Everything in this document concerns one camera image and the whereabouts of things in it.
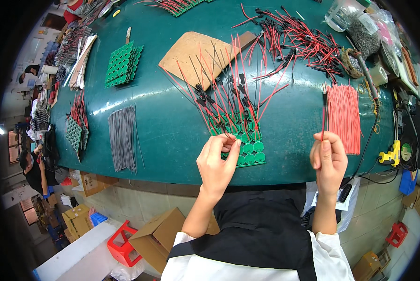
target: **cork board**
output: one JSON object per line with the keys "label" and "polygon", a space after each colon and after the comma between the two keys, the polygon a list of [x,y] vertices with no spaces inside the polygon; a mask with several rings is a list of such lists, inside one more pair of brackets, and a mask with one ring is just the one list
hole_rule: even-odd
{"label": "cork board", "polygon": [[[201,47],[202,59],[199,54],[199,46]],[[233,48],[232,45],[222,42],[221,40],[190,31],[184,33],[176,43],[174,43],[158,65],[179,77],[179,79],[184,80],[179,66],[177,65],[177,60],[184,73],[185,79],[190,86],[195,87],[196,84],[201,84],[202,88],[207,90],[207,88],[210,87],[209,79],[212,79],[212,71],[213,77],[218,77],[222,71],[221,69],[224,69],[238,53],[239,48]]]}

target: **glass jar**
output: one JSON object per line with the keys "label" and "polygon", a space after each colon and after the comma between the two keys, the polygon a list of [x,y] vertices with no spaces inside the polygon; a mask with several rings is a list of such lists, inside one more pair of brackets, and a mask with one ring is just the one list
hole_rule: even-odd
{"label": "glass jar", "polygon": [[370,4],[370,0],[335,0],[324,16],[325,22],[333,30],[343,32]]}

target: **bundle of gray wires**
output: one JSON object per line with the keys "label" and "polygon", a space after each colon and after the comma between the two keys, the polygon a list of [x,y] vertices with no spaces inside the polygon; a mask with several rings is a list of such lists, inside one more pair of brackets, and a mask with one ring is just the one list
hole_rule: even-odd
{"label": "bundle of gray wires", "polygon": [[134,160],[134,121],[134,106],[117,110],[108,117],[110,148],[116,172],[128,168],[131,172],[137,173]]}

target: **white shirt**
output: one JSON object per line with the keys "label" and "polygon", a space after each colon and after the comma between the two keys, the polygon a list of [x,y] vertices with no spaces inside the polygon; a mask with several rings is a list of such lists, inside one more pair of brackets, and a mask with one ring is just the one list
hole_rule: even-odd
{"label": "white shirt", "polygon": [[[322,234],[309,232],[312,239],[313,262],[318,281],[349,280],[353,281],[352,271],[344,255],[338,234]],[[186,233],[176,235],[174,245],[191,241],[195,238]],[[274,269],[249,267],[224,263],[196,255],[170,258],[162,274],[162,281],[298,281],[299,277],[293,269]]]}

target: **tape roll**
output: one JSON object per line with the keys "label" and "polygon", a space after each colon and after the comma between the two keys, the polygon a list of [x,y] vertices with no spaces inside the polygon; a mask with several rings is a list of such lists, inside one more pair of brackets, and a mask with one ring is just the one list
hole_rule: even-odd
{"label": "tape roll", "polygon": [[388,76],[386,75],[385,69],[380,64],[377,64],[375,67],[371,68],[369,73],[371,75],[372,82],[374,82],[374,85],[380,86],[388,83]]}

